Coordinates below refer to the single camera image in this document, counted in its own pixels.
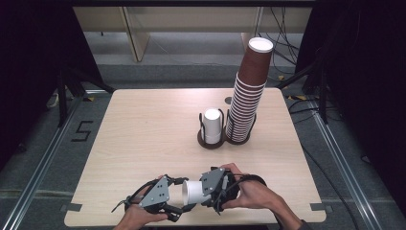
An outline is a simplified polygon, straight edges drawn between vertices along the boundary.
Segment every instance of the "wooden table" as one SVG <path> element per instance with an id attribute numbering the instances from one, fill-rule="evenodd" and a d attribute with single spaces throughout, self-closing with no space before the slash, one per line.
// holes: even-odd
<path id="1" fill-rule="evenodd" d="M 282 93 L 266 88 L 257 110 L 250 140 L 241 146 L 224 143 L 204 149 L 197 142 L 199 113 L 208 107 L 230 108 L 225 103 L 233 88 L 117 90 L 104 115 L 98 136 L 83 170 L 65 224 L 113 226 L 124 214 L 116 204 L 160 174 L 198 180 L 211 166 L 234 162 L 244 173 L 260 175 L 300 219 L 321 222 L 324 211 Z M 182 186 L 170 186 L 169 204 L 182 207 Z M 201 205 L 176 222 L 153 225 L 265 224 L 276 222 L 269 210 L 233 209 L 219 216 Z"/>

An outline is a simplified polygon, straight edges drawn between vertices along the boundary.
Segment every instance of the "brown paper cup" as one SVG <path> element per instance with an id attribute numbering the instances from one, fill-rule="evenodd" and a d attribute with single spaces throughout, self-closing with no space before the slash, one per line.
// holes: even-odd
<path id="1" fill-rule="evenodd" d="M 239 79 L 248 85 L 266 83 L 274 45 L 262 37 L 251 38 L 238 70 Z"/>

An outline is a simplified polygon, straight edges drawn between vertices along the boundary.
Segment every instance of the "wire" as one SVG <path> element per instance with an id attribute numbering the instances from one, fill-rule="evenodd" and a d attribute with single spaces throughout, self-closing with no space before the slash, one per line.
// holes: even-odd
<path id="1" fill-rule="evenodd" d="M 338 195 L 338 197 L 341 199 L 341 202 L 343 202 L 344 206 L 346 207 L 347 211 L 350 214 L 352 223 L 354 224 L 355 229 L 359 229 L 358 227 L 358 223 L 356 222 L 355 216 L 352 213 L 352 210 L 350 209 L 349 205 L 347 204 L 347 202 L 344 200 L 343 196 L 340 194 L 340 192 L 338 191 L 337 187 L 335 187 L 334 183 L 331 181 L 331 179 L 328 177 L 327 173 L 325 170 L 323 170 L 322 166 L 319 164 L 319 162 L 313 157 L 312 154 L 310 154 L 310 152 L 305 148 L 305 146 L 301 143 L 302 149 L 304 150 L 304 152 L 311 158 L 311 160 L 314 162 L 314 164 L 319 168 L 319 170 L 322 172 L 323 176 L 326 178 L 326 180 L 328 181 L 328 183 L 331 185 L 332 189 L 334 190 L 334 192 Z"/>

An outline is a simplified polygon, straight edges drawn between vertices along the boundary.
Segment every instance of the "gray floor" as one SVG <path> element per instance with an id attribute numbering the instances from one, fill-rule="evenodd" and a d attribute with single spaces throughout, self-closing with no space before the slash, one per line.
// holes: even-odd
<path id="1" fill-rule="evenodd" d="M 244 54 L 239 34 L 159 33 L 152 34 L 143 61 L 134 62 L 125 34 L 104 33 L 101 36 L 100 33 L 86 33 L 86 37 L 104 81 L 116 88 L 233 87 L 235 75 Z M 289 34 L 288 38 L 292 44 L 300 46 L 302 39 L 300 34 Z M 277 46 L 280 52 L 292 58 L 283 48 L 281 45 Z M 283 58 L 274 56 L 274 60 L 279 70 L 286 73 L 294 71 L 294 65 Z M 288 78 L 291 75 L 272 67 L 267 86 L 278 84 L 279 76 Z M 285 96 L 302 95 L 300 90 L 302 83 L 303 80 L 299 80 L 285 88 L 282 93 Z M 85 84 L 85 87 L 95 88 L 90 84 Z M 55 97 L 52 97 L 49 104 L 52 104 L 54 99 Z M 105 95 L 79 104 L 31 205 L 19 223 L 19 229 L 69 229 L 63 223 L 65 213 L 60 210 L 63 205 L 70 202 L 75 192 L 109 100 L 109 96 Z M 295 102 L 295 100 L 286 99 L 288 106 Z M 301 102 L 295 104 L 291 111 L 306 108 L 308 103 Z M 404 229 L 405 217 L 398 210 L 373 167 L 361 160 L 360 157 L 364 152 L 358 146 L 345 121 L 333 108 L 328 110 L 327 115 L 328 127 L 333 132 L 359 186 L 373 207 L 381 228 Z M 352 214 L 359 229 L 368 229 L 368 224 L 362 218 L 346 181 L 331 157 L 328 145 L 315 122 L 315 116 L 317 114 L 311 111 L 291 115 L 301 143 L 311 154 L 311 157 L 307 155 L 308 164 L 320 197 L 328 207 L 326 221 L 310 224 L 314 229 L 355 229 L 350 216 Z M 87 141 L 73 142 L 73 139 L 84 137 L 82 133 L 77 133 L 77 128 L 82 121 L 92 122 L 84 124 L 91 133 Z M 15 154 L 6 168 L 1 171 L 0 222 L 2 225 L 46 152 L 56 132 L 57 123 L 57 107 L 51 107 L 26 138 L 27 151 Z M 336 189 L 333 189 L 326 176 Z M 277 229 L 276 225 L 268 227 Z"/>

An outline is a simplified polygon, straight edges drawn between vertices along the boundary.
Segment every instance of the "finger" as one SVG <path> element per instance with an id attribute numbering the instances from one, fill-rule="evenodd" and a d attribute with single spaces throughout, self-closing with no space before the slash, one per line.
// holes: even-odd
<path id="1" fill-rule="evenodd" d="M 223 205 L 221 205 L 221 207 L 223 209 L 237 208 L 237 207 L 239 207 L 239 202 L 237 199 L 229 200 L 229 201 L 223 203 Z"/>
<path id="2" fill-rule="evenodd" d="M 227 165 L 222 165 L 220 166 L 220 168 L 224 168 L 226 170 L 231 171 L 232 174 L 234 174 L 234 178 L 236 180 L 240 180 L 241 179 L 241 175 L 243 174 L 241 172 L 241 170 L 237 167 L 237 165 L 235 163 L 230 163 Z"/>
<path id="3" fill-rule="evenodd" d="M 165 219 L 168 219 L 168 215 L 167 214 L 157 214 L 157 215 L 154 215 L 155 217 L 155 220 L 154 221 L 162 221 L 162 220 L 165 220 Z"/>

